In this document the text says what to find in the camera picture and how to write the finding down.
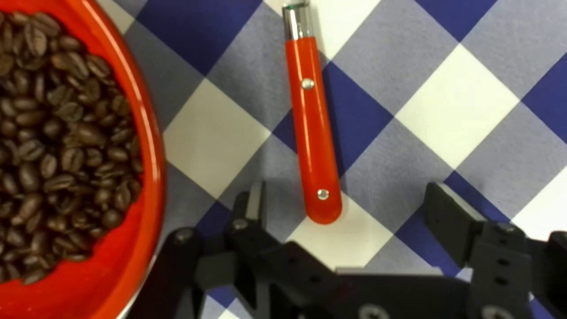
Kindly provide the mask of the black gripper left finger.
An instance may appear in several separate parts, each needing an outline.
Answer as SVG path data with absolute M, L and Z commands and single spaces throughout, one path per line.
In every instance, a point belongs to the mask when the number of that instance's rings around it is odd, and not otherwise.
M 264 185 L 253 183 L 235 197 L 227 242 L 232 249 L 250 249 L 264 240 Z

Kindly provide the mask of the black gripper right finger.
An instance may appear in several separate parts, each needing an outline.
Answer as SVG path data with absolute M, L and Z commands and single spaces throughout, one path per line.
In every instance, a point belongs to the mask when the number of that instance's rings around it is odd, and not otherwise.
M 521 233 L 510 224 L 487 220 L 444 183 L 429 183 L 423 220 L 457 266 L 475 272 L 515 270 Z

